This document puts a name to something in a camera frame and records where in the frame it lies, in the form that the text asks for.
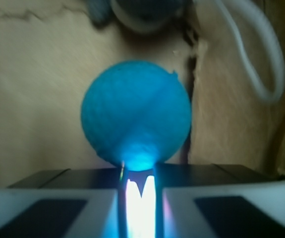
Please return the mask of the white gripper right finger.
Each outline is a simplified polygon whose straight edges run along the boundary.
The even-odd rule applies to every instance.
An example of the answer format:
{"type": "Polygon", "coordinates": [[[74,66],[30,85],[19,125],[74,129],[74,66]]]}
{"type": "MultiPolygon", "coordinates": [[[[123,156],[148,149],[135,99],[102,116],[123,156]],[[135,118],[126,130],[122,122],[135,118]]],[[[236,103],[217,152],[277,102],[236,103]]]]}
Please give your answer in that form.
{"type": "Polygon", "coordinates": [[[157,164],[158,238],[284,238],[285,180],[242,165],[157,164]]]}

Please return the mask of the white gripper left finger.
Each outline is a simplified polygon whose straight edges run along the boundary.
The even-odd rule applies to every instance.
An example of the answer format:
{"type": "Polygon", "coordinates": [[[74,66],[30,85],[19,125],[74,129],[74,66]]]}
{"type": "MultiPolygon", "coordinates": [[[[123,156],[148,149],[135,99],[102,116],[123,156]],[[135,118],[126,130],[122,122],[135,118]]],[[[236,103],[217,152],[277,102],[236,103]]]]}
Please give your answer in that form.
{"type": "Polygon", "coordinates": [[[0,238],[118,238],[119,169],[45,170],[0,188],[0,238]]]}

